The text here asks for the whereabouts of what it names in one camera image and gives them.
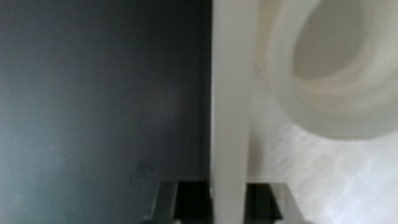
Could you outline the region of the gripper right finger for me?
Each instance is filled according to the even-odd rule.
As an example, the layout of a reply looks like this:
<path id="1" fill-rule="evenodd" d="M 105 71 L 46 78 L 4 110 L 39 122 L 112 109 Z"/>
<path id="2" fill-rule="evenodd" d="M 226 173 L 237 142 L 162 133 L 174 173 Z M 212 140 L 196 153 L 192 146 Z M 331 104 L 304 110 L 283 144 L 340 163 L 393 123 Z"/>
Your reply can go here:
<path id="1" fill-rule="evenodd" d="M 244 224 L 311 224 L 285 183 L 249 183 Z"/>

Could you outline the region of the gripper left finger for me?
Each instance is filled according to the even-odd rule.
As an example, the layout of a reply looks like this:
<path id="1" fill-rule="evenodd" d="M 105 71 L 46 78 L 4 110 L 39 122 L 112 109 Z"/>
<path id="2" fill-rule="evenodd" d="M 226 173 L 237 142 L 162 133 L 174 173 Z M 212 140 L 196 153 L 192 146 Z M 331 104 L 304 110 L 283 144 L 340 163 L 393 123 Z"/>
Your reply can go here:
<path id="1" fill-rule="evenodd" d="M 213 224 L 206 181 L 178 181 L 160 184 L 151 212 L 141 224 Z"/>

